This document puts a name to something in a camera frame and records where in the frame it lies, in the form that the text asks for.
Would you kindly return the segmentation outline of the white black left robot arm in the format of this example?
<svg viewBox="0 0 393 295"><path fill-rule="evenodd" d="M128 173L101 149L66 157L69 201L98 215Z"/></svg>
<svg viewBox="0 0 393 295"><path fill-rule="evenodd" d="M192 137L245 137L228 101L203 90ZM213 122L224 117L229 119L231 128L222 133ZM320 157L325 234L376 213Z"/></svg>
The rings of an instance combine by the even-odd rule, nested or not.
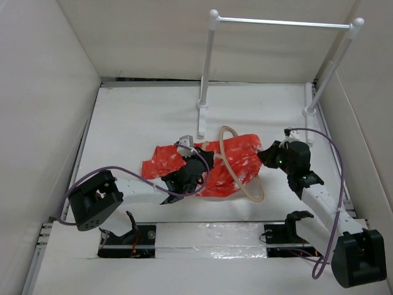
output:
<svg viewBox="0 0 393 295"><path fill-rule="evenodd" d="M169 205L196 195L206 186L205 178L214 168L214 152L196 147L189 151L185 165L148 181L137 175L134 180L117 179L112 168L91 172L71 189L69 201L77 230L98 228L121 245L136 243L141 231L133 214L119 210L121 205L154 203Z"/></svg>

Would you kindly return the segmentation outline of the wooden clothes hanger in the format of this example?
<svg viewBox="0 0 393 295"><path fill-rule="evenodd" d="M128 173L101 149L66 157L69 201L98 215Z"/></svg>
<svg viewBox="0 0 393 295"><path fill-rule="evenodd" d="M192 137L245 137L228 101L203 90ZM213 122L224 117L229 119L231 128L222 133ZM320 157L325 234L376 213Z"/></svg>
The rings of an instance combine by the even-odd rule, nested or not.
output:
<svg viewBox="0 0 393 295"><path fill-rule="evenodd" d="M233 128L222 126L217 141L198 143L203 151L214 153L214 168L199 197L229 197L241 192L253 202L265 198L257 153L262 144L256 134L239 135Z"/></svg>

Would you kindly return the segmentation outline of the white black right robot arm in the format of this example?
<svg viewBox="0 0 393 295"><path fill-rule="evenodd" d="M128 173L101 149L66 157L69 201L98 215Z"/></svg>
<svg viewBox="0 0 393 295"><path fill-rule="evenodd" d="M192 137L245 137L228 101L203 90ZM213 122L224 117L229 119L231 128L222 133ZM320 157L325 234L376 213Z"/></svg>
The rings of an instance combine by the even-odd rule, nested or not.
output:
<svg viewBox="0 0 393 295"><path fill-rule="evenodd" d="M323 180L311 170L311 152L302 141L275 141L257 154L267 168L280 169L288 185L309 211L294 211L285 220L284 235L291 242L306 240L330 263L344 288L387 278L383 236L352 218L334 199Z"/></svg>

